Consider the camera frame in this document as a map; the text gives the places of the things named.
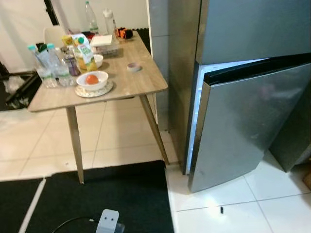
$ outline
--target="black rug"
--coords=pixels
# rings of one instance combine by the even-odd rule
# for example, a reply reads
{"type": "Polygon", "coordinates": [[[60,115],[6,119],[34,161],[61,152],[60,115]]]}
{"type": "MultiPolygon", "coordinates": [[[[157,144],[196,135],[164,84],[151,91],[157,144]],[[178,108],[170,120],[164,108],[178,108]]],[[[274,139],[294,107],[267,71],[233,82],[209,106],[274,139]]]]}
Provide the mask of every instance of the black rug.
{"type": "Polygon", "coordinates": [[[17,233],[42,179],[0,182],[0,232],[17,233]]]}
{"type": "MultiPolygon", "coordinates": [[[[140,164],[85,170],[85,184],[77,172],[58,173],[42,191],[27,233],[51,233],[73,217],[99,220],[104,209],[119,211],[125,233],[173,233],[165,178],[165,164],[140,164]]],[[[95,233],[97,223],[80,219],[57,233],[95,233]]]]}

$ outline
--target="stainless steel refrigerator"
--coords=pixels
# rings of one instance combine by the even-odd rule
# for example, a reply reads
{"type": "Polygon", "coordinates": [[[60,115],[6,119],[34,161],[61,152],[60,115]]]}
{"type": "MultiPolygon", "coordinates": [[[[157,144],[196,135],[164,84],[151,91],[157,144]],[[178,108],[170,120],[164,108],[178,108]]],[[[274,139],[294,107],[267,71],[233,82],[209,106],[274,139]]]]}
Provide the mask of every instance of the stainless steel refrigerator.
{"type": "Polygon", "coordinates": [[[169,130],[191,191],[256,168],[310,80],[310,8],[169,0],[169,130]]]}

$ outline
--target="white tile floor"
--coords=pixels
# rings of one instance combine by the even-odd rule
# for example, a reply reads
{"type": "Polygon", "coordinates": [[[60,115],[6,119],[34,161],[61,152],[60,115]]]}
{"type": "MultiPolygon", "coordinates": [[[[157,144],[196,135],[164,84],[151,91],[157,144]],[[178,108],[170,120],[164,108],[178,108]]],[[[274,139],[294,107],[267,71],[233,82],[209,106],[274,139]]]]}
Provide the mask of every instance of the white tile floor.
{"type": "MultiPolygon", "coordinates": [[[[139,99],[81,106],[77,116],[84,168],[161,159],[139,99]]],[[[170,135],[161,135],[176,162],[170,135]]],[[[285,173],[267,154],[249,174],[191,194],[187,176],[171,165],[166,172],[175,232],[309,233],[311,191],[301,181],[308,168],[285,173]]],[[[66,111],[0,112],[0,180],[75,169],[66,111]]]]}

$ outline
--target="refrigerator door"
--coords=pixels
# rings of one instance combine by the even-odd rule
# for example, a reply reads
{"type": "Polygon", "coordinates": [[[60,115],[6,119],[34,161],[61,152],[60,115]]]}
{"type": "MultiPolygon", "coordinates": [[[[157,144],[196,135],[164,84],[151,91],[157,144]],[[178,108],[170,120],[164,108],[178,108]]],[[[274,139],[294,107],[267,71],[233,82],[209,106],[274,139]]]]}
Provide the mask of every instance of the refrigerator door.
{"type": "Polygon", "coordinates": [[[202,0],[201,65],[311,52],[310,0],[202,0]]]}
{"type": "Polygon", "coordinates": [[[267,64],[229,68],[204,79],[190,167],[191,192],[255,169],[299,100],[310,80],[310,63],[283,68],[277,61],[267,64]]]}

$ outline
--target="wooden table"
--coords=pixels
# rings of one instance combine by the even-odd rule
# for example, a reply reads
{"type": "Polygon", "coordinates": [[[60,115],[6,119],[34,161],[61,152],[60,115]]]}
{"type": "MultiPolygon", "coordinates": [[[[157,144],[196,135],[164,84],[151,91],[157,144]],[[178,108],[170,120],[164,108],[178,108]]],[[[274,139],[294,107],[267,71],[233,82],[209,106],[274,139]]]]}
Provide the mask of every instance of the wooden table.
{"type": "Polygon", "coordinates": [[[28,107],[30,112],[66,108],[80,183],[84,182],[84,176],[75,110],[75,106],[79,105],[139,96],[163,159],[165,163],[169,164],[159,129],[146,96],[146,94],[164,91],[168,86],[138,33],[133,32],[133,34],[133,38],[120,41],[118,56],[104,58],[104,63],[100,69],[107,72],[109,80],[114,83],[114,87],[109,93],[95,98],[82,98],[75,94],[75,87],[46,89],[41,85],[28,107]],[[127,65],[132,62],[139,63],[142,69],[138,72],[128,71],[127,65]]]}

